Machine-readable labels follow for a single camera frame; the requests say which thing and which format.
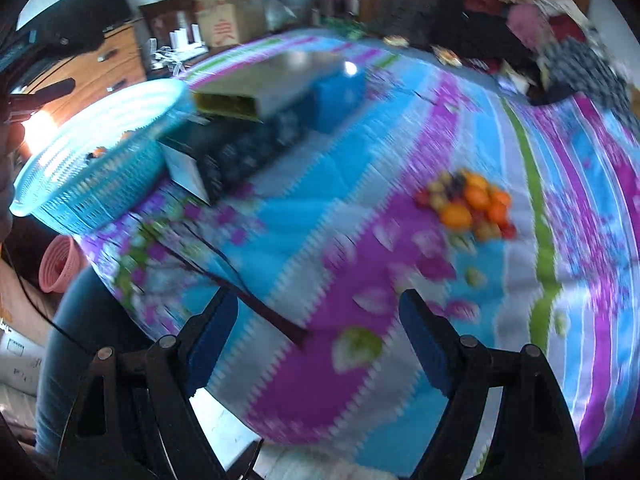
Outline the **light blue plastic basket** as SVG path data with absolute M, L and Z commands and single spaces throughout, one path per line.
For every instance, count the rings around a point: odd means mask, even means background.
M 177 78 L 135 84 L 91 104 L 26 162 L 12 214 L 60 234 L 106 226 L 152 191 L 165 170 L 160 137 L 193 113 L 191 90 Z

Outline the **blue jeans leg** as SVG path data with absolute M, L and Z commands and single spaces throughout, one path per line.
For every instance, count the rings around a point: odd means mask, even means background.
M 127 353 L 152 344 L 90 266 L 66 290 L 54 322 L 36 400 L 36 450 L 52 462 L 58 460 L 68 415 L 96 352 L 112 347 Z

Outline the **pink woven basket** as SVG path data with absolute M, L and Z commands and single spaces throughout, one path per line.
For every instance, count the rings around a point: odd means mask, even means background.
M 66 292 L 86 260 L 73 237 L 58 235 L 44 252 L 38 273 L 40 289 L 48 294 Z

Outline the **colourful striped floral bedsheet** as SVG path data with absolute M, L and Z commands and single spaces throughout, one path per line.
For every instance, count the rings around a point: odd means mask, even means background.
M 585 96 L 529 107 L 383 48 L 282 35 L 216 55 L 192 87 L 288 50 L 331 51 L 370 70 L 361 110 L 308 138 L 207 206 L 174 182 L 79 244 L 149 337 L 177 333 L 244 282 L 306 327 L 292 344 L 248 307 L 208 391 L 271 442 L 310 445 L 404 476 L 444 397 L 402 329 L 416 290 L 488 347 L 546 354 L 590 463 L 639 422 L 639 143 Z M 467 185 L 488 189 L 485 211 Z M 431 208 L 414 194 L 426 189 Z M 460 203 L 469 231 L 439 211 Z

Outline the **large orange front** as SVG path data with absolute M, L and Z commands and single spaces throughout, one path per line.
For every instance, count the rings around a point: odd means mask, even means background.
M 449 203 L 439 211 L 439 221 L 451 231 L 469 231 L 473 225 L 472 212 L 460 203 Z

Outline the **orange in pile centre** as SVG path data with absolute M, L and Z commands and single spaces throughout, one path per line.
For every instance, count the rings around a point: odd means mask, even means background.
M 469 207 L 475 211 L 485 211 L 491 204 L 488 189 L 478 185 L 467 185 L 463 196 Z

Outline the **red tomato pile left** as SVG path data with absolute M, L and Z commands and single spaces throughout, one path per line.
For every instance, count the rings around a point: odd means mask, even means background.
M 425 188 L 423 190 L 419 190 L 414 194 L 413 201 L 416 206 L 420 209 L 430 209 L 431 208 L 431 195 Z

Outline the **black patterned box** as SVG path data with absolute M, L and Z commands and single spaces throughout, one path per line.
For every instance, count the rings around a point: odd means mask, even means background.
M 313 119 L 314 98 L 304 96 L 263 122 L 190 119 L 160 146 L 171 180 L 211 205 L 303 140 Z

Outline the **gold red flat box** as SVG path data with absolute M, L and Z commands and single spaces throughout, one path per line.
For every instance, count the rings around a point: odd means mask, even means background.
M 346 58 L 326 51 L 288 51 L 243 65 L 192 90 L 205 115 L 263 122 L 285 110 L 320 79 L 341 73 Z

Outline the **wooden drawer chest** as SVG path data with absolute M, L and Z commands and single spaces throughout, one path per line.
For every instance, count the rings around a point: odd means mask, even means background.
M 75 89 L 42 109 L 59 126 L 84 108 L 119 90 L 145 81 L 146 70 L 138 41 L 139 21 L 129 22 L 105 34 L 98 50 L 66 58 L 28 84 L 24 92 L 35 93 L 72 78 Z

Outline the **dark checkered cloth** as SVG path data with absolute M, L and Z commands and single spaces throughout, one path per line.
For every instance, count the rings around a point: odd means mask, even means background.
M 538 66 L 544 104 L 583 93 L 629 129 L 639 127 L 639 119 L 631 109 L 627 81 L 585 42 L 567 37 L 548 44 L 538 58 Z

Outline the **blue rectangular box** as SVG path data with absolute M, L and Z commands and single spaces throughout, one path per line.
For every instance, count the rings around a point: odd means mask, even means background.
M 315 82 L 311 129 L 318 133 L 334 133 L 362 107 L 367 85 L 367 72 L 357 66 Z

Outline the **black television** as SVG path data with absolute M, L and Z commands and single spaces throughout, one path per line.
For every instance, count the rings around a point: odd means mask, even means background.
M 127 0 L 58 0 L 1 49 L 1 76 L 32 80 L 58 61 L 87 53 L 132 18 Z

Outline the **lower cardboard box red print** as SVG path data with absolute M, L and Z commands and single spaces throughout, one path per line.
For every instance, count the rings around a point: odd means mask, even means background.
M 262 0 L 221 3 L 196 12 L 198 27 L 207 47 L 245 44 L 264 36 L 267 30 Z

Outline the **pink clothing bundle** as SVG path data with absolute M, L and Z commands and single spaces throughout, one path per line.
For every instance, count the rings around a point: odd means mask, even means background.
M 506 24 L 523 46 L 534 52 L 544 50 L 553 37 L 547 18 L 535 3 L 521 2 L 511 6 Z

